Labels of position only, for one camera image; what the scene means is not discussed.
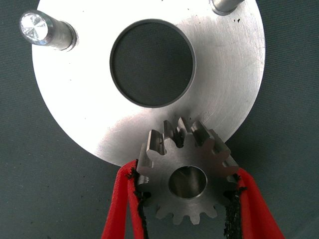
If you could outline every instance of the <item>gray fabric surface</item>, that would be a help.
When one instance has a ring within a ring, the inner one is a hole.
[[[0,238],[93,239],[103,230],[117,166],[73,142],[38,90],[18,19],[37,0],[0,3]],[[227,142],[257,181],[288,239],[319,234],[319,4],[258,1],[267,54],[256,103]],[[225,213],[191,226],[157,220],[151,239],[223,238]],[[128,223],[127,238],[133,238]]]

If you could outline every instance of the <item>metal disc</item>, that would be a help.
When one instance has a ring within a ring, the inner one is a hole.
[[[151,129],[180,116],[213,128],[226,141],[250,111],[262,80],[265,38],[257,4],[215,14],[208,0],[41,0],[38,10],[76,30],[69,52],[33,46],[33,65],[44,101],[81,147],[116,165],[138,158]],[[131,24],[157,19],[176,26],[193,51],[193,78],[171,104],[148,108],[124,97],[111,76],[109,57]]]

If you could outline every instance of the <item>metal pin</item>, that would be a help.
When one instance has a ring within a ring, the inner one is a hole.
[[[213,11],[218,15],[228,15],[244,0],[209,0]]]
[[[71,50],[76,43],[72,26],[38,10],[30,10],[22,15],[20,30],[28,42],[50,46],[55,50]]]

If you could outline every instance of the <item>small gear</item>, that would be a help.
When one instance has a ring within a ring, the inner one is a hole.
[[[138,190],[151,194],[146,206],[156,205],[160,219],[172,213],[174,224],[184,216],[199,224],[201,213],[215,218],[214,205],[227,205],[224,192],[236,186],[238,165],[229,148],[199,121],[189,127],[180,118],[177,128],[168,121],[163,126],[164,133],[150,131],[137,166]]]

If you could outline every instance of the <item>circular hole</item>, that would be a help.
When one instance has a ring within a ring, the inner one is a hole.
[[[169,189],[180,198],[198,196],[205,188],[207,179],[200,169],[187,166],[177,169],[169,178]]]
[[[193,50],[174,25],[144,20],[115,41],[110,67],[120,92],[138,105],[160,107],[182,96],[193,76]]]

